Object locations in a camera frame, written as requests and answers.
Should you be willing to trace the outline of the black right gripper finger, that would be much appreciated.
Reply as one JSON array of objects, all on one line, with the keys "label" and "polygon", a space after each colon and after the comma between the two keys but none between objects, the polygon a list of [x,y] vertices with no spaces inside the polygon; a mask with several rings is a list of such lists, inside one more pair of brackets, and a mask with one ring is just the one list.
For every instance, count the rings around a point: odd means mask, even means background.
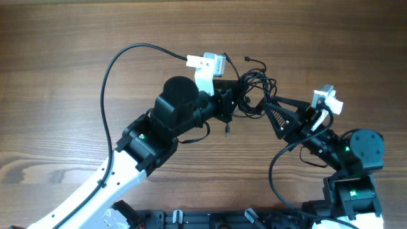
[{"label": "black right gripper finger", "polygon": [[279,105],[283,108],[292,108],[293,111],[306,111],[310,106],[311,103],[306,101],[299,101],[294,99],[287,99],[284,97],[274,96],[272,97],[272,104]]},{"label": "black right gripper finger", "polygon": [[296,108],[296,111],[283,108],[278,102],[265,104],[265,113],[272,124],[274,132],[278,139],[299,140],[300,134],[300,102],[283,102]]}]

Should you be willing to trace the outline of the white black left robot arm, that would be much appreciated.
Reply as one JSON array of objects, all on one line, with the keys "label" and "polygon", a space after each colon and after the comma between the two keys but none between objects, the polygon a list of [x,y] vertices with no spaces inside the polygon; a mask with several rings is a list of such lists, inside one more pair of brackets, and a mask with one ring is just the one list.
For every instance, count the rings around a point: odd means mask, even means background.
[{"label": "white black left robot arm", "polygon": [[207,127],[211,118],[231,122],[247,85],[239,80],[214,80],[211,84],[211,90],[205,92],[184,76],[167,80],[153,108],[123,131],[112,156],[62,204],[30,227],[112,227],[113,205],[176,152],[178,136]]}]

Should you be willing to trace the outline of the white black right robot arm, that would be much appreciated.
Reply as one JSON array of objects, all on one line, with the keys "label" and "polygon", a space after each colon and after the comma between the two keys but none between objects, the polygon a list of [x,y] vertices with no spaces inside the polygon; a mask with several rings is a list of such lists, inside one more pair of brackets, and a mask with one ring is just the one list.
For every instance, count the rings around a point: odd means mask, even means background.
[{"label": "white black right robot arm", "polygon": [[[313,102],[272,97],[265,104],[272,127],[287,146],[272,159],[268,178],[272,191],[289,210],[272,213],[271,228],[383,228],[382,208],[372,178],[383,168],[383,136],[356,128],[342,135],[331,127],[342,102],[333,95],[316,95]],[[273,168],[286,152],[301,146],[335,170],[323,179],[322,200],[290,204],[276,189]]]}]

